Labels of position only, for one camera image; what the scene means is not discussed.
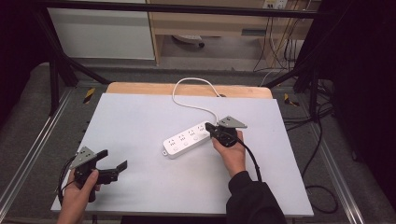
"white power strip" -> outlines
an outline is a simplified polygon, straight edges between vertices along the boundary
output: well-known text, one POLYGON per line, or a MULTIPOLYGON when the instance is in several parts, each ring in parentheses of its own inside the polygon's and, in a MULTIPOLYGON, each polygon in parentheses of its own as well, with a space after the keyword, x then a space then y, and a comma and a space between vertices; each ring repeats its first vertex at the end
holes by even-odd
POLYGON ((210 133, 205 129, 205 123, 207 122, 204 121, 194 125, 186 131, 163 141, 165 147, 163 155, 174 159, 209 140, 210 133))

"person's left hand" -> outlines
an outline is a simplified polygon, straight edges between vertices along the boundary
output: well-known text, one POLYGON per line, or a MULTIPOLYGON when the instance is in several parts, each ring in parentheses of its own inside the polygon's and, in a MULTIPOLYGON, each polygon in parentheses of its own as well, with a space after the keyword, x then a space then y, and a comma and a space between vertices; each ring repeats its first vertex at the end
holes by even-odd
MULTIPOLYGON (((67 183, 75 179, 74 172, 75 170, 70 171, 67 183)), ((62 203, 61 214, 58 217, 59 224, 76 224, 82 222, 92 188, 99 190, 100 186, 95 186, 98 176, 99 172, 93 170, 82 189, 78 188, 76 182, 64 189, 64 201, 62 203)))

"floor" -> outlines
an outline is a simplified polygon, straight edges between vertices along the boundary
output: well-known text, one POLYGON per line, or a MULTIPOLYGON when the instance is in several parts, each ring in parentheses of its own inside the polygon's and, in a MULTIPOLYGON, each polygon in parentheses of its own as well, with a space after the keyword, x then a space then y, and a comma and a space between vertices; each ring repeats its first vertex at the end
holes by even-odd
MULTIPOLYGON (((198 46, 180 43, 168 36, 164 40, 163 56, 159 65, 129 64, 117 68, 95 67, 92 70, 103 77, 117 81, 175 83, 183 77, 202 77, 211 80, 214 84, 247 86, 259 86, 287 71, 286 69, 274 71, 268 69, 255 72, 266 68, 265 60, 259 61, 260 44, 255 39, 204 37, 204 41, 205 47, 201 49, 198 46)), ((285 61, 281 63, 285 67, 289 66, 285 61)), ((105 86, 92 84, 92 81, 83 75, 78 76, 83 84, 70 91, 70 100, 63 114, 55 128, 50 130, 50 137, 36 155, 34 165, 26 171, 28 175, 21 188, 17 190, 18 194, 15 195, 13 204, 7 209, 5 223, 53 223, 57 217, 50 211, 55 197, 53 191, 58 178, 57 174, 63 162, 76 151, 78 141, 84 136, 83 130, 89 125, 87 121, 91 119, 100 93, 106 90, 105 86), (82 101, 90 85, 95 85, 96 91, 90 103, 85 105, 82 101)), ((302 106, 285 104, 285 93, 290 96, 291 101, 301 105, 307 100, 308 94, 294 94, 291 88, 293 82, 294 80, 291 79, 272 89, 282 116, 285 118, 305 116, 302 106)), ((2 170, 0 192, 7 191, 9 183, 13 181, 13 176, 18 172, 25 156, 30 153, 31 146, 49 118, 49 86, 48 69, 45 66, 37 67, 32 73, 20 102, 0 130, 0 168, 2 170)), ((319 101, 325 102, 326 97, 319 97, 319 101)), ((338 126, 336 117, 324 118, 322 125, 325 142, 350 188, 364 218, 364 223, 396 223, 395 212, 389 206, 389 202, 375 183, 370 171, 364 163, 352 160, 347 140, 338 126)), ((304 169, 317 144, 314 129, 307 124, 289 131, 288 134, 298 166, 304 169)), ((325 186, 337 194, 328 169, 319 154, 313 159, 304 182, 307 185, 325 186)), ((326 210, 333 208, 332 197, 328 193, 310 190, 308 195, 313 204, 326 210)), ((352 223, 341 204, 334 214, 328 215, 318 210, 314 211, 314 217, 298 219, 297 223, 352 223)), ((118 222, 120 217, 103 216, 99 219, 102 220, 100 223, 112 223, 118 222)))

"white tabletop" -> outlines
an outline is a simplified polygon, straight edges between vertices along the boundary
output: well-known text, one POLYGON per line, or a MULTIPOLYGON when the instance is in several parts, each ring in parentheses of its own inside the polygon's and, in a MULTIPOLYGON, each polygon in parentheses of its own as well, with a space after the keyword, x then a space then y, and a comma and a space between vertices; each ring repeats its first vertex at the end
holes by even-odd
MULTIPOLYGON (((232 116, 247 125, 246 145, 261 167, 262 180, 287 217, 313 216, 276 100, 177 96, 180 102, 232 116)), ((215 216, 225 214, 230 177, 210 141, 170 160, 163 140, 204 120, 208 112, 176 105, 170 95, 104 93, 78 150, 108 149, 99 169, 128 161, 119 180, 102 186, 88 212, 114 215, 215 216)), ((247 170, 257 180, 247 154, 247 170)), ((55 199, 52 211, 59 211, 55 199)))

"black sleeve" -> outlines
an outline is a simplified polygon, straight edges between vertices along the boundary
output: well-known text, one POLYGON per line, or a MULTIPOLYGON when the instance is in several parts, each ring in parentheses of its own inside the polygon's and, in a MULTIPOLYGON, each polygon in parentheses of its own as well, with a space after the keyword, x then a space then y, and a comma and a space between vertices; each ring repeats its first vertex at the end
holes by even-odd
POLYGON ((227 202, 228 224, 287 223, 268 185, 252 181, 247 171, 236 174, 228 188, 232 194, 227 202))

